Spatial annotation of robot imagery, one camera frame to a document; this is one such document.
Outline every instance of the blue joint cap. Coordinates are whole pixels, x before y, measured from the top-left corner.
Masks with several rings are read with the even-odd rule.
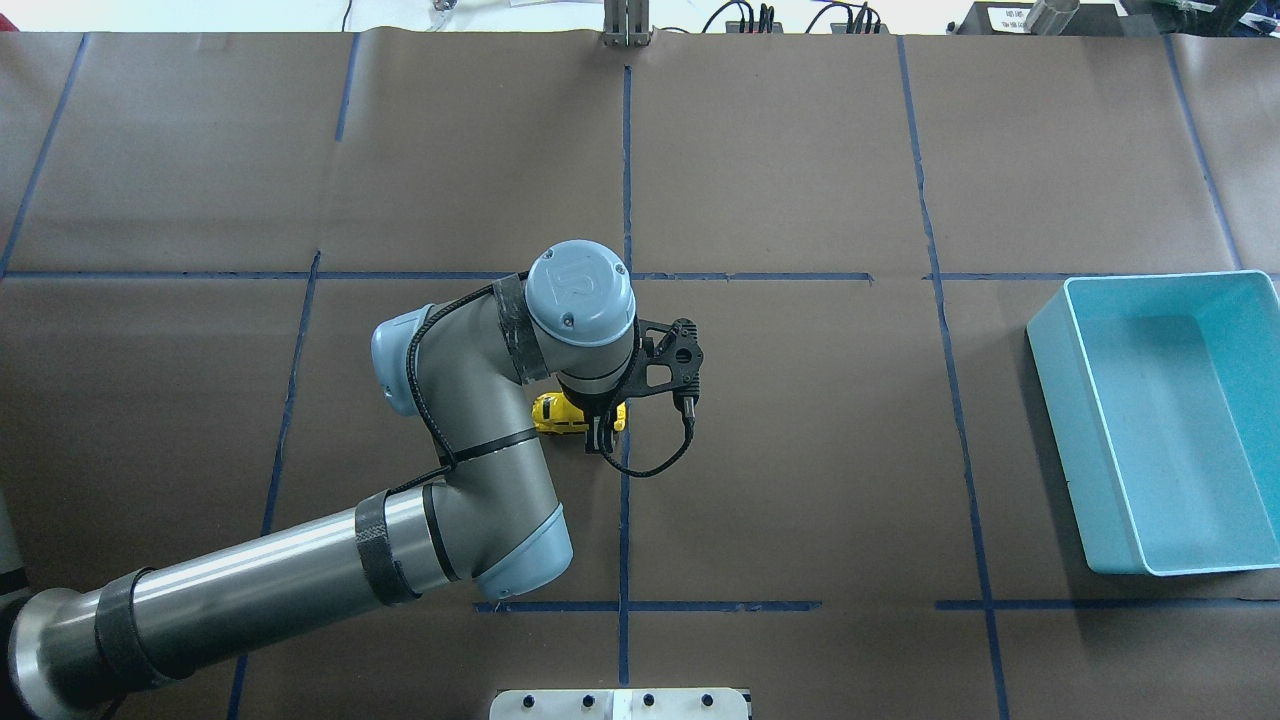
[[[413,395],[408,389],[408,373],[404,370],[404,354],[408,341],[426,322],[434,305],[424,305],[399,318],[392,318],[374,329],[369,348],[374,356],[374,374],[383,388],[383,397],[401,415],[417,415]]]
[[[556,512],[543,520],[525,542],[481,573],[476,584],[488,600],[507,600],[554,580],[572,560],[573,546],[564,524],[564,506],[557,505]]]
[[[608,247],[590,240],[552,246],[529,269],[529,314],[547,334],[579,347],[622,337],[636,316],[631,274]]]

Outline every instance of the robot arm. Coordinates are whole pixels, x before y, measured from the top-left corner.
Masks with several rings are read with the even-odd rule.
[[[559,577],[572,547],[521,384],[556,373],[602,428],[620,398],[678,389],[687,429],[696,329],[637,320],[626,268],[588,241],[559,243],[524,282],[503,278],[468,299],[383,323],[372,338],[383,393],[401,414],[429,418],[447,475],[97,591],[36,594],[9,637],[26,710],[96,717],[124,693],[461,578],[502,600]],[[650,328],[667,329],[657,345]],[[649,364],[678,365],[672,383],[645,384]],[[589,433],[588,445],[608,450],[609,437]]]

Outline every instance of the yellow toy car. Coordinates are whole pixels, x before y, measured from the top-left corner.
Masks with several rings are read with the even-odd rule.
[[[586,418],[563,392],[544,392],[534,401],[534,428],[540,433],[567,436],[586,432]],[[627,427],[627,406],[618,405],[618,419],[613,421],[613,432],[621,433]]]

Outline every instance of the round blue cap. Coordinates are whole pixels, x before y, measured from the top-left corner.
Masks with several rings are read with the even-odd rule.
[[[547,334],[579,347],[618,340],[636,316],[626,266],[612,250],[590,240],[567,240],[534,260],[525,302]]]

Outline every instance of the blue bin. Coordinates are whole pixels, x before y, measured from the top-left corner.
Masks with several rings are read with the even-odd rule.
[[[1027,334],[1089,568],[1280,568],[1280,300],[1265,273],[1071,278]]]

